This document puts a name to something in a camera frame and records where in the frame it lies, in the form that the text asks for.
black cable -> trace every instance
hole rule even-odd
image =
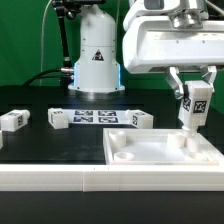
[[[43,71],[37,75],[35,75],[33,78],[29,79],[28,81],[26,81],[23,86],[29,86],[31,82],[33,82],[34,80],[38,79],[38,78],[43,78],[44,75],[47,75],[49,73],[55,73],[55,72],[61,72],[60,68],[55,68],[55,69],[49,69],[46,71]]]

white tray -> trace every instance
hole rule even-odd
[[[168,147],[168,134],[178,132],[181,130],[104,129],[106,163],[107,165],[215,166],[224,160],[224,156],[200,134],[191,139],[193,143],[188,147]]]

blue light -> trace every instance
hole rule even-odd
[[[75,63],[75,65],[74,65],[74,82],[73,82],[73,86],[75,86],[76,78],[77,78],[77,63]]]
[[[120,65],[118,66],[118,72],[119,72],[118,73],[119,74],[118,75],[118,79],[119,79],[119,83],[118,84],[119,84],[119,87],[121,87],[121,66]]]

cable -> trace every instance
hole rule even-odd
[[[58,78],[70,78],[68,75],[55,75],[55,76],[44,76],[44,77],[36,77],[29,81],[29,83],[24,83],[24,86],[29,86],[31,82],[37,79],[58,79]]]
[[[47,12],[50,7],[52,0],[49,0],[48,4],[46,5],[44,15],[43,15],[43,20],[42,20],[42,28],[41,28],[41,66],[40,66],[40,71],[43,72],[43,67],[44,67],[44,36],[45,36],[45,26],[46,26],[46,17],[47,17]]]
[[[205,2],[207,3],[208,6],[210,6],[212,9],[214,9],[215,11],[219,12],[221,15],[224,16],[224,11],[219,8],[218,6],[214,5],[213,3],[211,3],[210,1],[208,0],[205,0]]]
[[[35,75],[33,78],[31,78],[31,79],[29,79],[28,81],[26,81],[26,82],[23,84],[23,86],[29,86],[29,84],[30,84],[31,82],[33,82],[34,80],[44,78],[44,77],[43,77],[44,75],[47,75],[47,74],[49,74],[49,73],[55,73],[55,72],[61,72],[61,69],[60,69],[60,68],[56,68],[56,69],[50,69],[50,70],[41,72],[41,73]]]

white block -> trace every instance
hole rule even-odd
[[[54,109],[51,108],[48,110],[48,122],[55,129],[68,128],[68,116],[63,112],[61,108]]]
[[[152,129],[153,116],[143,111],[138,111],[132,115],[132,125],[139,129]]]
[[[12,110],[1,116],[1,130],[14,132],[28,123],[28,110]]]

